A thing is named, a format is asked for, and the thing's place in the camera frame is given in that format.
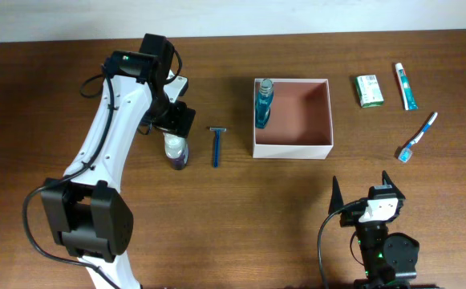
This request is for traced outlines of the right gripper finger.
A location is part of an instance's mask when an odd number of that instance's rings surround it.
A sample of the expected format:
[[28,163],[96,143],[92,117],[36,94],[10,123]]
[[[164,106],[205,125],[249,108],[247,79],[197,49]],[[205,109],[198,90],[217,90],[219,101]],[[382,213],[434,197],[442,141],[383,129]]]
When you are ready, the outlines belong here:
[[389,185],[391,187],[392,192],[396,195],[399,200],[404,200],[404,194],[398,189],[396,184],[390,179],[386,170],[382,171],[382,181],[384,185]]
[[344,201],[342,199],[341,189],[336,176],[332,179],[332,193],[330,197],[330,204],[328,214],[332,214],[344,207]]

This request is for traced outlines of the clear purple spray bottle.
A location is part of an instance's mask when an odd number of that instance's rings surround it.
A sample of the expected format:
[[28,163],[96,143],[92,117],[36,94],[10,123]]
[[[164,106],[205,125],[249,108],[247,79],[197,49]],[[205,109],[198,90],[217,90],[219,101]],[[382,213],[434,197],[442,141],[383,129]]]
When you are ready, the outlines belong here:
[[173,134],[164,134],[164,151],[175,170],[182,170],[188,163],[188,142]]

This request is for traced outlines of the teal mouthwash bottle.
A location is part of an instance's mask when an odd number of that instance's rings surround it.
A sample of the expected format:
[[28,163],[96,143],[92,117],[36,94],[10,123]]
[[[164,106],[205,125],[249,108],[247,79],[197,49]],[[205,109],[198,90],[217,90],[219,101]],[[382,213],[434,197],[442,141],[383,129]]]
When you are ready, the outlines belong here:
[[266,127],[269,116],[270,107],[274,98],[274,83],[272,79],[263,79],[256,96],[255,104],[255,127],[263,129]]

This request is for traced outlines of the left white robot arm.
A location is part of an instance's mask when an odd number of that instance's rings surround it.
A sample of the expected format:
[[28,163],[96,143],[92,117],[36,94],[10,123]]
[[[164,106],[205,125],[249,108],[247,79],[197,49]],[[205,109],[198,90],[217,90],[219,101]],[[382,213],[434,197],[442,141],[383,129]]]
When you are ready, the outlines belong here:
[[161,35],[146,34],[140,49],[114,51],[101,67],[101,101],[77,156],[60,179],[47,178],[23,202],[40,195],[54,242],[85,267],[98,288],[139,288],[127,248],[134,218],[120,195],[121,178],[138,128],[164,134],[174,169],[188,162],[195,110],[180,98],[188,79],[172,71],[180,55]]

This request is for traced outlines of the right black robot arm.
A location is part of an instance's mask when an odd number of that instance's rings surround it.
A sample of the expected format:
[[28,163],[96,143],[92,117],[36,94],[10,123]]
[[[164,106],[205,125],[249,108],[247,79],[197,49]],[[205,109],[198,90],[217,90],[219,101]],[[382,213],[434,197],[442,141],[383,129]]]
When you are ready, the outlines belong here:
[[381,185],[347,204],[338,179],[333,178],[329,215],[338,214],[341,227],[355,229],[365,270],[366,278],[355,280],[354,288],[409,288],[409,281],[416,278],[419,242],[403,233],[391,234],[387,227],[399,216],[405,200],[385,171]]

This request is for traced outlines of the blue white toothbrush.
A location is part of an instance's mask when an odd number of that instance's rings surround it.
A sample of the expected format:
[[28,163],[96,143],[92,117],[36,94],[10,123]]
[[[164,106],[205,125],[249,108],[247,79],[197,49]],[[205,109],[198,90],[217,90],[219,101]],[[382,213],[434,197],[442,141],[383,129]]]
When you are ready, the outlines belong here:
[[413,145],[416,145],[425,132],[432,126],[432,124],[435,122],[436,118],[438,116],[438,112],[433,112],[428,120],[423,124],[423,126],[420,128],[420,130],[402,147],[400,150],[399,155],[397,156],[397,159],[402,162],[402,163],[407,163],[410,158],[412,157],[412,150],[411,147]]

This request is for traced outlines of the blue disposable razor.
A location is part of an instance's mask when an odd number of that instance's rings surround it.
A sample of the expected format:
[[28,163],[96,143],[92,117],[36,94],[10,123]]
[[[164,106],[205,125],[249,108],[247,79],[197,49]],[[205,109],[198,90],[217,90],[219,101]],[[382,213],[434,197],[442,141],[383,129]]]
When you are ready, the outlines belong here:
[[210,127],[209,130],[214,133],[213,168],[218,168],[221,153],[221,134],[226,132],[227,129],[223,127]]

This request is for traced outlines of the white teal toothpaste tube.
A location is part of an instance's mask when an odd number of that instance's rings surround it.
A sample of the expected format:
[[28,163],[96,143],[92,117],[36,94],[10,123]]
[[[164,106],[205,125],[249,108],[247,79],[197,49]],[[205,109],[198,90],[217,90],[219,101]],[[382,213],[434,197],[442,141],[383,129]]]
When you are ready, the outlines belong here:
[[399,86],[403,97],[404,109],[406,111],[417,110],[418,105],[413,96],[413,92],[410,87],[410,83],[406,75],[405,69],[401,63],[395,64],[395,72],[399,81]]

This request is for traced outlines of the white box pink interior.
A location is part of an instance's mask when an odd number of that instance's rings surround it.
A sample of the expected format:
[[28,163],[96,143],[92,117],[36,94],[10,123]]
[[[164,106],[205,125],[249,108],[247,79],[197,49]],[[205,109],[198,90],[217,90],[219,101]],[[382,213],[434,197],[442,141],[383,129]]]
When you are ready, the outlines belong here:
[[253,128],[254,158],[324,160],[334,147],[328,79],[272,79],[264,128]]

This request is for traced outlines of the green white soap box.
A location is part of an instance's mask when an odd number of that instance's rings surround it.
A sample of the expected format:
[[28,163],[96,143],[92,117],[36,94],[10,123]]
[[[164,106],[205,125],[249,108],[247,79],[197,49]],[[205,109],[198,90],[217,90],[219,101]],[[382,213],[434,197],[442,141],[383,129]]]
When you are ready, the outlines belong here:
[[355,77],[355,86],[362,108],[378,107],[384,103],[376,75],[360,75]]

